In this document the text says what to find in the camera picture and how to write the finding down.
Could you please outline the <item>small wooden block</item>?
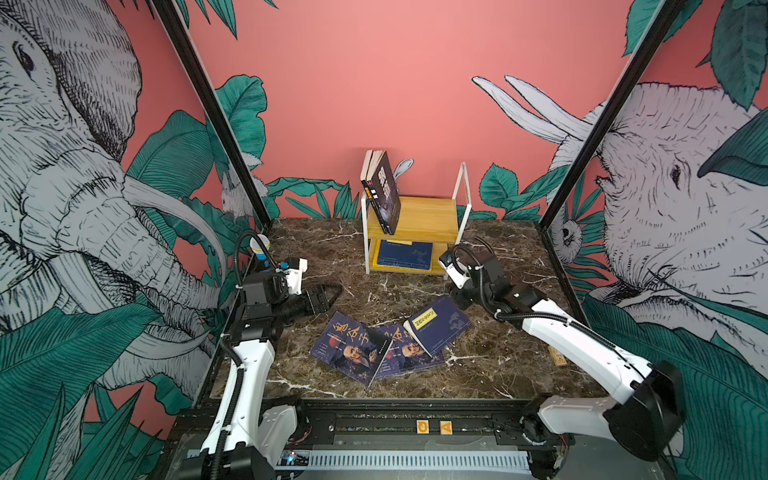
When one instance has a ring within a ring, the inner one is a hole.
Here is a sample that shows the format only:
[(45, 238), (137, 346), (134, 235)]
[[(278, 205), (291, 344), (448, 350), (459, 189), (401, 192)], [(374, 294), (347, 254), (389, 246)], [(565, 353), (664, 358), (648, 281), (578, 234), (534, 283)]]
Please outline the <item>small wooden block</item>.
[(553, 364), (557, 367), (563, 367), (568, 364), (566, 357), (556, 348), (549, 346), (548, 351)]

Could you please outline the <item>black frame post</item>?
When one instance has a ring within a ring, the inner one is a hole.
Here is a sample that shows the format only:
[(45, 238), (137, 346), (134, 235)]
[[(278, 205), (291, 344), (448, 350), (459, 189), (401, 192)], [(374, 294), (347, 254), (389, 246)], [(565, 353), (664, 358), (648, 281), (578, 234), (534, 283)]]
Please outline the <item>black frame post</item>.
[(254, 177), (246, 166), (231, 125), (188, 34), (187, 27), (183, 23), (178, 5), (175, 1), (166, 0), (153, 0), (151, 4), (158, 14), (164, 30), (203, 106), (205, 114), (211, 121), (211, 125), (222, 144), (229, 162), (241, 181), (249, 203), (256, 214), (261, 231), (268, 231), (272, 226), (272, 219), (253, 183)]
[(596, 124), (584, 141), (553, 201), (539, 221), (538, 227), (540, 230), (547, 230), (551, 227), (556, 214), (560, 211), (570, 192), (582, 177), (590, 161), (595, 157), (597, 148), (604, 140), (635, 85), (644, 74), (673, 22), (686, 4), (687, 2), (684, 0), (661, 1), (658, 4), (650, 18), (650, 23), (646, 26), (640, 38), (637, 48), (631, 55), (619, 81), (607, 99)]

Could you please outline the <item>wooden white-framed book shelf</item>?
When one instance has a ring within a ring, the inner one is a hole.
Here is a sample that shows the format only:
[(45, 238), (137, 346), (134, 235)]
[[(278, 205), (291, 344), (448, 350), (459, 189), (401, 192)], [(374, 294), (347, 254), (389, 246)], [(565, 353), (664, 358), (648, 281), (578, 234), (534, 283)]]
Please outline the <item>wooden white-framed book shelf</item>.
[[(379, 269), (372, 266), (374, 249), (381, 240), (395, 242), (428, 242), (438, 246), (439, 257), (452, 245), (462, 241), (472, 213), (472, 194), (468, 167), (463, 162), (451, 198), (401, 196), (401, 213), (396, 233), (386, 235), (378, 222), (369, 200), (361, 200), (365, 272), (415, 273), (402, 269)], [(443, 275), (442, 268), (437, 274)]]

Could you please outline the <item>black wolf cover book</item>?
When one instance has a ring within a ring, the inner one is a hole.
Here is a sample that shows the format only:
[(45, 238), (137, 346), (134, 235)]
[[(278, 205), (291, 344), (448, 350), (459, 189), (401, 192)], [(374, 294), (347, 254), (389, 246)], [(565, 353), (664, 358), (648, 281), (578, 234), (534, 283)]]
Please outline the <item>black wolf cover book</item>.
[(394, 235), (399, 221), (401, 202), (387, 152), (380, 161), (374, 178), (361, 183), (382, 231), (386, 235)]

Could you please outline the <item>left black frame post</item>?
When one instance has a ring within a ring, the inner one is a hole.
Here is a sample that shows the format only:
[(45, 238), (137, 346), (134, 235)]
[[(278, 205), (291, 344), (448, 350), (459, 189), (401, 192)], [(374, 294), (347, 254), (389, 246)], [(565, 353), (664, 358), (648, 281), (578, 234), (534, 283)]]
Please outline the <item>left black frame post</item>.
[(241, 181), (249, 203), (256, 214), (261, 231), (268, 231), (272, 226), (272, 219), (253, 183), (254, 177), (246, 166), (231, 125), (188, 34), (187, 27), (183, 23), (178, 5), (175, 1), (166, 0), (153, 0), (151, 4), (158, 14), (164, 30), (203, 106), (205, 114), (211, 121), (211, 125), (222, 144), (229, 162)]

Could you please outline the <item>navy book yellow label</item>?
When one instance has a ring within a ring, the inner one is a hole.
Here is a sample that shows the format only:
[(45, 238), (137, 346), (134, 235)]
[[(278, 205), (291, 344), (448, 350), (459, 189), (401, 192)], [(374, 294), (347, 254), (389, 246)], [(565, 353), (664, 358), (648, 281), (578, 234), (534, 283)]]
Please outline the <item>navy book yellow label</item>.
[(431, 268), (433, 245), (425, 242), (398, 243), (382, 240), (376, 256), (378, 266), (427, 271)]

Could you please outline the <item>illustrated magazine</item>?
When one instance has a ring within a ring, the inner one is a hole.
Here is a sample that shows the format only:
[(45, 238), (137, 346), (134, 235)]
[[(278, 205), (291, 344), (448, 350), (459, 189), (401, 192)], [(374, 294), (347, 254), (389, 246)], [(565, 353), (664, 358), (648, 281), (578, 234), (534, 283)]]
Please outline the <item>illustrated magazine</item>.
[(386, 335), (336, 312), (313, 344), (310, 356), (369, 387), (391, 344)]
[(442, 353), (434, 355), (427, 353), (402, 325), (381, 326), (377, 332), (390, 339), (391, 344), (375, 376), (376, 380), (436, 368), (445, 364)]

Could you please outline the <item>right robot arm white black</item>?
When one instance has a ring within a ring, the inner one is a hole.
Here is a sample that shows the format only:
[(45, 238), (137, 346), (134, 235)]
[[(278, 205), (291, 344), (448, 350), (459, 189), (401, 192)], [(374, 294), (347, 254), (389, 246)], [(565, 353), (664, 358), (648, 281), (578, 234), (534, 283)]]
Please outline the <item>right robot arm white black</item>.
[(576, 434), (615, 441), (633, 456), (655, 461), (686, 419), (681, 372), (653, 364), (574, 319), (539, 289), (513, 283), (493, 249), (459, 243), (439, 259), (461, 308), (482, 307), (493, 319), (538, 338), (574, 363), (606, 392), (604, 398), (543, 397), (520, 420), (531, 443)]

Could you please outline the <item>dark brown leaning book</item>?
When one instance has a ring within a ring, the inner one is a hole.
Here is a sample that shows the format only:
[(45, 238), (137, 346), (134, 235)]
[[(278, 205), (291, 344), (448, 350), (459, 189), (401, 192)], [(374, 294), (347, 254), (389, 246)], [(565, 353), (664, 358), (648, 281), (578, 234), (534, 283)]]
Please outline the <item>dark brown leaning book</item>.
[(382, 158), (386, 155), (385, 150), (367, 150), (364, 156), (360, 180), (368, 182), (374, 178), (374, 174)]

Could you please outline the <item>black front rail base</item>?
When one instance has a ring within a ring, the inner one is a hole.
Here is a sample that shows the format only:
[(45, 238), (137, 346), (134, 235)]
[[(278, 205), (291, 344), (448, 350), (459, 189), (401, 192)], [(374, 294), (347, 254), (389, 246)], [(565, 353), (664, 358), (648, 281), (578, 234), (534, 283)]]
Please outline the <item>black front rail base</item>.
[[(658, 413), (646, 408), (636, 398), (625, 404), (613, 399), (569, 399), (539, 396), (533, 400), (498, 399), (319, 399), (289, 395), (263, 400), (259, 420), (267, 410), (295, 407), (298, 426), (289, 436), (289, 446), (308, 448), (331, 445), (341, 435), (475, 435), (492, 436), (498, 445), (516, 445), (522, 449), (543, 449), (568, 442), (573, 435), (598, 437), (586, 433), (587, 426), (555, 426), (555, 407), (599, 407), (607, 400), (607, 410), (599, 408), (581, 413), (596, 413), (597, 420), (607, 423), (607, 438), (645, 458), (661, 446), (660, 435), (652, 427), (661, 420)], [(192, 435), (198, 443), (205, 440), (215, 419), (218, 404), (213, 400), (201, 407), (182, 410), (169, 434), (168, 441), (179, 443), (183, 435)]]

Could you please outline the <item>right black frame post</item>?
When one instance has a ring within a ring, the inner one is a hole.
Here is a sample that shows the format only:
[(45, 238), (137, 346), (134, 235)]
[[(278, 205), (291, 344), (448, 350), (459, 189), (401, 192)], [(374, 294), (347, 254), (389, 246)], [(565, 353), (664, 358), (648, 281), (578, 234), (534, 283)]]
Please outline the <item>right black frame post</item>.
[(637, 48), (631, 55), (619, 81), (607, 99), (596, 124), (584, 141), (553, 201), (539, 221), (538, 227), (540, 230), (547, 230), (551, 227), (556, 214), (560, 211), (570, 192), (582, 177), (590, 161), (595, 157), (597, 148), (604, 140), (635, 85), (644, 74), (673, 22), (686, 4), (687, 2), (684, 0), (661, 1), (658, 4), (650, 18), (650, 23), (646, 26), (640, 38)]

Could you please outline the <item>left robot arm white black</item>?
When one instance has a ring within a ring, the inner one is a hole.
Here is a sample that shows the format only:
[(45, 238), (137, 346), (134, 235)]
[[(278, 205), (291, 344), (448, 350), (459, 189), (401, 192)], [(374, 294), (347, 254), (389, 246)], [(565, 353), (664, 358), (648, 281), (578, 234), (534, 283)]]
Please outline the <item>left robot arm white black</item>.
[(258, 271), (239, 280), (243, 302), (219, 346), (230, 359), (217, 414), (200, 452), (182, 461), (180, 479), (275, 479), (300, 423), (295, 400), (263, 405), (269, 371), (286, 325), (328, 312), (338, 283), (301, 286), (299, 269)]

